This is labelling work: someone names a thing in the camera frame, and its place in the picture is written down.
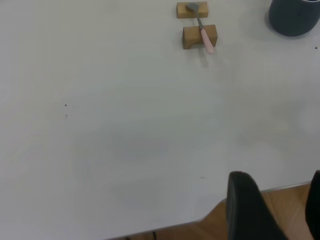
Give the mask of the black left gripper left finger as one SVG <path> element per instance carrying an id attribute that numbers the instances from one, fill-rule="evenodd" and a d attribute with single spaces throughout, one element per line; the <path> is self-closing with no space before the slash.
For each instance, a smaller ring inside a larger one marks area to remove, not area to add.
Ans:
<path id="1" fill-rule="evenodd" d="M 229 240 L 286 240 L 269 211 L 254 179 L 245 172 L 232 171 L 226 197 Z"/>

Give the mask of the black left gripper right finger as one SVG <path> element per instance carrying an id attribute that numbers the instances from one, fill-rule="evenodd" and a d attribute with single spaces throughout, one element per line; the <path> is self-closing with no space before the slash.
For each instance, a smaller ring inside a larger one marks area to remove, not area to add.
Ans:
<path id="1" fill-rule="evenodd" d="M 320 171 L 317 170 L 310 182 L 305 206 L 305 220 L 314 240 L 320 240 Z"/>

